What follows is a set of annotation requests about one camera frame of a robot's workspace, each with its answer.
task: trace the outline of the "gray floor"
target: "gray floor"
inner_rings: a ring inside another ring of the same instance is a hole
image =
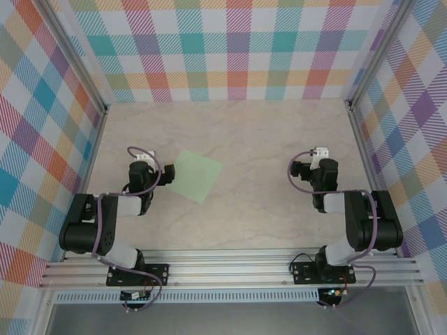
[[[404,289],[371,289],[356,303],[324,311],[316,303],[57,305],[47,335],[412,335]]]
[[[290,159],[317,146],[329,147],[339,161],[339,188],[368,188],[341,100],[115,103],[89,192],[120,191],[127,183],[129,145],[155,150],[162,164],[183,150],[223,163],[204,203],[159,188],[145,216],[119,219],[117,238],[136,248],[306,248],[336,241],[344,218],[319,214],[312,197],[286,178]]]

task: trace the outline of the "aluminum rail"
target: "aluminum rail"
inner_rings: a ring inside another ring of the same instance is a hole
[[[223,288],[324,288],[333,285],[294,285],[289,262],[298,253],[311,257],[318,249],[260,249],[219,251],[143,251],[146,263],[170,265],[167,289]],[[423,278],[413,258],[399,258],[394,251],[373,253],[357,265],[377,270],[376,287],[422,285]],[[41,290],[121,290],[105,285],[108,268],[89,256],[67,255],[63,262],[48,263]],[[357,269],[357,283],[364,287],[371,271]]]

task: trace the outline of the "beige marble surface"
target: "beige marble surface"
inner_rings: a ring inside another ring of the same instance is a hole
[[[155,150],[162,165],[185,149],[223,163],[203,204],[160,187],[145,216],[119,219],[117,238],[136,248],[304,248],[335,241],[344,234],[344,217],[318,213],[312,197],[286,177],[290,159],[314,147],[329,147],[339,161],[339,188],[368,188],[341,100],[115,103],[89,192],[120,191],[127,183],[129,145]]]

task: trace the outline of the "black mounting plate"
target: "black mounting plate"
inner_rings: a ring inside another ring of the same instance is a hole
[[[356,282],[356,274],[352,267],[337,267],[337,273],[327,281],[322,281],[316,270],[315,262],[292,263],[293,283],[295,285],[305,284],[345,284],[342,274],[346,276],[348,284]]]
[[[145,264],[145,268],[141,269],[141,271],[159,277],[163,286],[168,284],[169,264]],[[109,267],[108,273],[112,274],[112,276],[108,274],[105,281],[106,286],[145,286],[146,284],[148,289],[152,287],[152,284],[159,286],[158,281],[141,274],[132,274],[131,272],[113,269],[112,267]]]

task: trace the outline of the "purple cable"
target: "purple cable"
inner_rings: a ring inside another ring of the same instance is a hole
[[[307,194],[330,194],[330,193],[333,194],[333,193],[350,192],[350,191],[308,191],[308,190],[305,190],[303,188],[300,188],[299,186],[297,186],[293,182],[292,176],[291,176],[291,167],[292,167],[292,164],[295,161],[295,159],[297,159],[300,156],[303,156],[303,155],[306,155],[306,154],[310,155],[310,154],[313,154],[313,153],[314,153],[313,151],[304,151],[304,152],[296,155],[295,157],[293,157],[291,159],[291,162],[288,164],[288,167],[287,167],[287,178],[290,181],[291,185],[294,188],[296,188],[297,190],[299,190],[301,192],[304,192],[304,193],[307,193]],[[360,255],[356,255],[356,256],[353,256],[352,258],[349,258],[347,260],[348,264],[352,263],[354,260],[359,260],[359,259],[365,257],[366,255],[368,255],[371,252],[371,250],[374,248],[374,244],[376,243],[376,238],[377,238],[377,225],[378,225],[378,223],[377,223],[376,203],[375,203],[374,198],[372,197],[372,195],[371,195],[371,193],[369,191],[367,191],[367,190],[359,190],[359,191],[364,193],[368,197],[369,201],[371,202],[371,209],[372,209],[372,236],[371,236],[371,242],[369,243],[369,246],[367,247],[367,249],[363,253],[361,253]],[[353,267],[357,267],[359,269],[371,269],[372,270],[371,281],[368,283],[368,285],[365,287],[365,289],[362,290],[362,292],[360,292],[354,298],[352,298],[352,299],[350,299],[350,300],[348,300],[348,301],[346,301],[344,303],[341,303],[340,305],[338,305],[338,307],[346,306],[348,304],[351,304],[357,298],[359,298],[362,295],[364,295],[366,293],[366,291],[372,286],[372,284],[376,280],[376,270],[372,266],[370,266],[370,265],[354,265],[354,264],[352,264],[352,266]]]
[[[143,307],[141,307],[141,308],[129,308],[127,306],[127,301],[124,302],[124,305],[125,305],[125,307],[127,307],[128,311],[130,310],[130,311],[138,312],[138,311],[143,311],[146,308],[148,308],[149,306],[151,306],[160,297],[161,289],[163,287],[163,284],[162,284],[160,278],[157,277],[157,276],[154,276],[153,274],[149,274],[147,272],[138,271],[138,270],[134,270],[134,269],[129,269],[127,267],[121,267],[121,266],[113,264],[111,262],[107,262],[105,260],[102,260],[101,257],[98,256],[98,254],[96,254],[96,252],[98,250],[98,246],[99,246],[99,241],[101,240],[101,233],[103,231],[103,212],[101,210],[101,200],[103,199],[103,197],[105,195],[116,195],[116,196],[126,196],[126,197],[135,197],[135,196],[143,195],[145,193],[153,191],[155,189],[156,185],[160,181],[160,178],[161,178],[161,165],[160,165],[160,162],[155,158],[155,156],[152,155],[151,153],[149,153],[148,151],[144,150],[144,149],[141,149],[141,148],[138,148],[138,147],[128,147],[127,148],[127,152],[129,153],[129,155],[131,155],[134,158],[136,158],[136,155],[132,154],[131,150],[138,150],[138,151],[141,151],[144,154],[149,155],[149,157],[154,160],[157,168],[159,169],[159,173],[157,174],[156,180],[152,184],[152,186],[150,186],[146,190],[143,190],[143,191],[140,191],[140,192],[136,192],[136,193],[102,193],[102,194],[100,194],[98,196],[98,200],[97,200],[97,202],[98,202],[98,205],[97,205],[97,208],[98,208],[98,214],[97,214],[98,215],[98,232],[96,233],[95,243],[93,245],[93,249],[91,250],[91,256],[93,258],[97,259],[99,262],[101,262],[104,265],[107,265],[109,267],[114,267],[114,268],[116,268],[118,270],[127,271],[127,272],[130,272],[132,274],[141,274],[142,276],[147,276],[147,277],[153,278],[153,279],[155,279],[158,282],[158,284],[160,285],[160,290],[157,292],[155,297],[151,301],[147,302]]]

